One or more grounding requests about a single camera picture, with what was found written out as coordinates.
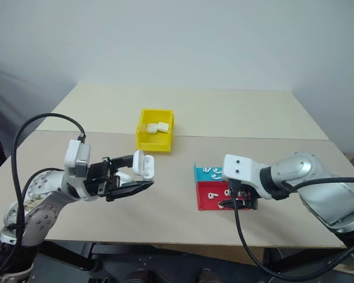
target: white earbud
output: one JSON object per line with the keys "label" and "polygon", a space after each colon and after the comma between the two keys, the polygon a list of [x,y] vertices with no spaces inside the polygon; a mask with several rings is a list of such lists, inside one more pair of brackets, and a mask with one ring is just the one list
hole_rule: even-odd
{"label": "white earbud", "polygon": [[212,180],[220,180],[220,179],[222,179],[222,177],[221,176],[217,176],[216,174],[212,174],[211,175],[211,179]]}
{"label": "white earbud", "polygon": [[221,173],[222,173],[222,171],[219,171],[219,168],[214,168],[212,171],[213,171],[215,174],[221,174]]}
{"label": "white earbud", "polygon": [[210,172],[210,170],[211,170],[211,167],[203,167],[203,169],[202,169],[202,171],[204,173],[208,173],[208,172]]}
{"label": "white earbud", "polygon": [[213,199],[214,197],[216,197],[216,196],[219,196],[217,193],[208,193],[207,194],[207,197],[209,198],[209,199]]}

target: robotic arm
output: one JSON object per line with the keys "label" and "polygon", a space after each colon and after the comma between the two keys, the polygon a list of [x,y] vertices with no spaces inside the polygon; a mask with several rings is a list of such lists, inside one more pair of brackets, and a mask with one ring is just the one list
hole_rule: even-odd
{"label": "robotic arm", "polygon": [[[228,154],[222,173],[223,180],[229,180],[238,196],[251,190],[248,195],[254,198],[281,200],[297,192],[308,210],[351,247],[354,246],[354,189],[346,183],[315,184],[315,180],[334,177],[317,156],[308,152],[295,152],[271,166]],[[303,186],[304,182],[312,185]]]}
{"label": "robotic arm", "polygon": [[[0,282],[22,282],[29,277],[38,246],[65,205],[80,199],[93,201],[98,197],[111,202],[139,193],[153,184],[154,159],[144,156],[140,150],[134,156],[105,157],[102,162],[91,165],[89,158],[89,144],[70,140],[64,171],[41,170],[25,188],[25,229],[21,247]],[[118,172],[121,167],[133,167],[143,181],[132,181],[130,176]],[[0,266],[16,244],[17,209],[18,204],[13,203],[4,216],[4,227],[0,231]]]}

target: black wire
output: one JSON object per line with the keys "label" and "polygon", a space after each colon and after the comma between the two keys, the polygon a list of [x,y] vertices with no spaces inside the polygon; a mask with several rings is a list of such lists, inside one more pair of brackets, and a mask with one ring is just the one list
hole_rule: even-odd
{"label": "black wire", "polygon": [[293,190],[295,191],[305,186],[327,184],[327,183],[354,183],[354,177],[333,177],[333,178],[322,178],[322,179],[305,181],[294,186]]}
{"label": "black wire", "polygon": [[[351,179],[351,178],[336,178],[336,179],[341,179],[340,182],[345,182],[343,180],[347,179],[346,182],[350,183],[349,179]],[[234,212],[235,212],[235,221],[236,221],[237,232],[238,232],[238,235],[240,237],[241,243],[244,246],[245,251],[247,252],[247,254],[250,256],[250,258],[254,261],[254,263],[258,267],[260,267],[264,272],[266,272],[266,273],[268,273],[268,274],[270,274],[270,275],[272,275],[272,276],[274,276],[274,277],[276,277],[278,279],[285,280],[285,281],[290,281],[290,282],[301,282],[301,281],[311,280],[313,278],[316,278],[316,277],[319,277],[319,276],[323,275],[324,273],[327,273],[328,271],[333,269],[335,266],[337,266],[339,263],[341,263],[349,255],[354,253],[354,246],[352,246],[351,248],[348,248],[346,251],[344,251],[336,259],[334,259],[331,263],[329,263],[326,266],[324,266],[323,268],[321,268],[321,269],[319,269],[319,270],[317,270],[317,271],[315,271],[315,272],[313,272],[311,274],[305,275],[305,276],[290,277],[290,276],[285,276],[285,275],[276,273],[276,272],[272,271],[271,269],[268,269],[260,261],[258,261],[258,259],[251,252],[249,246],[247,245],[247,243],[245,241],[244,235],[242,234],[241,225],[240,225],[240,218],[238,216],[238,208],[237,208],[236,198],[234,196],[232,196],[232,201],[233,201],[233,204],[234,204]]]}
{"label": "black wire", "polygon": [[14,184],[14,189],[16,192],[17,204],[18,204],[17,220],[16,220],[16,244],[14,245],[11,253],[8,255],[8,257],[6,258],[4,263],[0,266],[0,276],[2,275],[4,270],[6,269],[6,266],[12,261],[12,258],[14,257],[18,248],[21,246],[22,234],[24,233],[24,229],[25,229],[24,199],[22,198],[21,187],[19,185],[18,172],[17,172],[17,146],[18,146],[19,138],[20,138],[22,132],[24,131],[24,129],[29,124],[31,124],[32,122],[34,122],[38,119],[45,118],[45,117],[58,117],[58,118],[66,119],[66,120],[72,122],[78,127],[81,134],[83,134],[85,137],[85,131],[84,131],[83,127],[78,122],[76,122],[74,119],[72,119],[68,116],[65,116],[62,114],[57,114],[57,113],[44,113],[44,114],[36,115],[36,116],[30,118],[29,120],[27,120],[21,126],[21,128],[19,128],[19,130],[17,131],[17,133],[14,137],[13,144],[12,144],[12,156],[11,156],[12,178],[13,178],[13,184]]}
{"label": "black wire", "polygon": [[46,171],[64,171],[64,170],[59,169],[59,168],[45,168],[45,169],[41,169],[41,170],[38,170],[37,172],[35,172],[33,175],[30,176],[30,178],[28,179],[28,181],[26,182],[26,184],[22,190],[22,199],[25,199],[26,192],[28,191],[31,181],[35,177],[37,177],[39,174],[41,174],[42,172],[46,172]]}

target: yellow plastic tray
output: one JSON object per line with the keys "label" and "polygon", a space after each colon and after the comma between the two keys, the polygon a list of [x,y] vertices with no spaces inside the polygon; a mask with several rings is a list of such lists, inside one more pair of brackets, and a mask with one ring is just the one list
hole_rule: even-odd
{"label": "yellow plastic tray", "polygon": [[[167,133],[148,134],[147,124],[164,122],[169,124]],[[143,109],[136,128],[135,148],[148,152],[169,152],[172,149],[174,115],[172,110]]]}

